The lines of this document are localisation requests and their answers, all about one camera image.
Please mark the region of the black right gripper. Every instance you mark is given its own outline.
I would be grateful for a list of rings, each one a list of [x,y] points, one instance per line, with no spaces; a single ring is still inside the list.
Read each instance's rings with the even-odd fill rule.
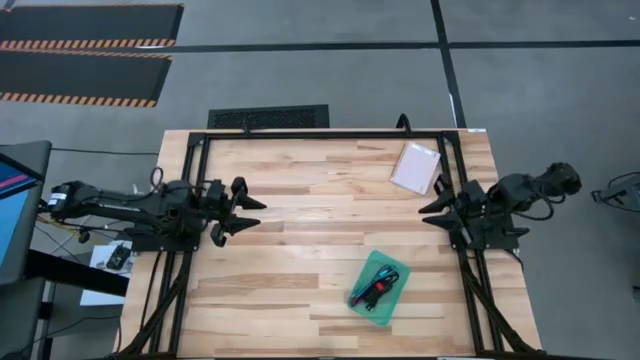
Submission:
[[[486,241],[489,235],[489,222],[486,218],[488,196],[483,203],[470,203],[461,197],[461,191],[455,199],[455,192],[449,177],[441,174],[436,178],[434,190],[437,198],[418,210],[420,214],[439,213],[454,203],[454,212],[429,216],[424,223],[439,227],[449,235],[452,246],[467,246],[468,241]]]

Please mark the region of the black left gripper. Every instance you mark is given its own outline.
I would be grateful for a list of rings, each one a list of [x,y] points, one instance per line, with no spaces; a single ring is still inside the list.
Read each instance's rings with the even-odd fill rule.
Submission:
[[[249,196],[249,188],[244,177],[236,177],[231,185],[232,199],[237,206],[244,210],[262,210],[267,206]],[[237,215],[230,215],[231,200],[228,197],[223,202],[210,202],[204,198],[204,207],[207,212],[207,220],[216,220],[210,237],[217,247],[224,247],[227,242],[227,236],[233,236],[243,230],[257,226],[261,223],[258,219],[243,218]]]

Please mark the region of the pink notepad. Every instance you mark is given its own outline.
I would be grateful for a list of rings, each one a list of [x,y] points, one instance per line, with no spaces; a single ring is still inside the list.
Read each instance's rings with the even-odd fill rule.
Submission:
[[[408,142],[394,167],[390,182],[420,195],[427,193],[440,160],[440,153]]]

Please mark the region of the black floor vent grille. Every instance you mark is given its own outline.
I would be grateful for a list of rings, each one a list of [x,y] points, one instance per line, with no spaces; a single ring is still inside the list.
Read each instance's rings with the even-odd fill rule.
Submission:
[[[214,109],[208,113],[208,129],[329,128],[328,105],[298,105]]]

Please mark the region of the green translucent plastic bin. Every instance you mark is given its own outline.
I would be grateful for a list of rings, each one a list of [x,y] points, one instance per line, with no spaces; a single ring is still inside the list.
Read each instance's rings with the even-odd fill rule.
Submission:
[[[373,324],[388,326],[411,274],[409,266],[381,251],[372,251],[346,304]]]

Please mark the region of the black handheld device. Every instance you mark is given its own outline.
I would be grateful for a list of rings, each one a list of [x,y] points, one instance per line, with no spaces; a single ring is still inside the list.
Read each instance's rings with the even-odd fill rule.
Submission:
[[[131,253],[131,249],[125,245],[117,245],[105,264],[106,268],[114,271],[122,270],[130,258]]]

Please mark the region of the white paper sheet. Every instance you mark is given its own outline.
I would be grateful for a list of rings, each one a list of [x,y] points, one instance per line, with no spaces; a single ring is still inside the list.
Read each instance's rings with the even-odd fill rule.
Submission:
[[[132,266],[135,262],[135,256],[130,255],[121,269],[113,270],[107,267],[107,262],[113,255],[118,246],[122,245],[127,249],[131,249],[131,243],[128,241],[111,241],[108,245],[96,245],[93,249],[89,266],[109,273],[117,274],[120,277],[130,278]],[[107,293],[96,292],[92,290],[83,290],[80,298],[80,306],[108,306],[123,305],[124,296],[111,295]]]

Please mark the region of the black mat with hazard stripes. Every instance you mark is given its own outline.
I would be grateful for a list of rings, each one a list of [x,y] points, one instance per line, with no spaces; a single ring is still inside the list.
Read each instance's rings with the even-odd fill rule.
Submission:
[[[172,46],[182,4],[21,6],[0,10],[0,48]]]
[[[0,100],[153,108],[171,64],[161,54],[0,49]]]

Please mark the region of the computer monitor with blue screen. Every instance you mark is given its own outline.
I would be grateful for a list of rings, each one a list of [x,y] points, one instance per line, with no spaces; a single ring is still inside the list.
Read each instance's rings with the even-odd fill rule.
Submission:
[[[11,158],[46,178],[52,144],[34,141],[0,146],[0,159]],[[0,199],[0,286],[22,279],[44,181]]]

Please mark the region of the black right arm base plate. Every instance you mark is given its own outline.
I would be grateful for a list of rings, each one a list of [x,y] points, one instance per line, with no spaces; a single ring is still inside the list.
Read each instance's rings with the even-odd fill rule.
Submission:
[[[519,247],[518,239],[529,232],[516,227],[510,215],[488,215],[467,218],[449,230],[453,245],[470,250],[513,250]]]

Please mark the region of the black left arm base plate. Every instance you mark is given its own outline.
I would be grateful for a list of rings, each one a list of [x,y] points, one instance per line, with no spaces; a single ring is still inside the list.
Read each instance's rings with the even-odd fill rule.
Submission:
[[[167,234],[151,227],[139,226],[125,228],[120,234],[132,242],[136,252],[187,252],[199,246],[199,234]]]

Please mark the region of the black aluminium table frame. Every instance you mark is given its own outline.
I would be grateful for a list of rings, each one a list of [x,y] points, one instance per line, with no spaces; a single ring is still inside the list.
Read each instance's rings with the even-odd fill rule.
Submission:
[[[242,176],[263,203],[258,225],[224,247],[203,238],[191,260],[180,323],[155,344],[181,358],[471,355],[492,348],[485,314],[469,319],[448,235],[425,224],[428,197],[390,176],[409,142],[439,151],[454,180],[498,177],[483,130],[269,130],[165,133],[168,179]],[[410,269],[392,321],[377,326],[347,298],[369,255]]]

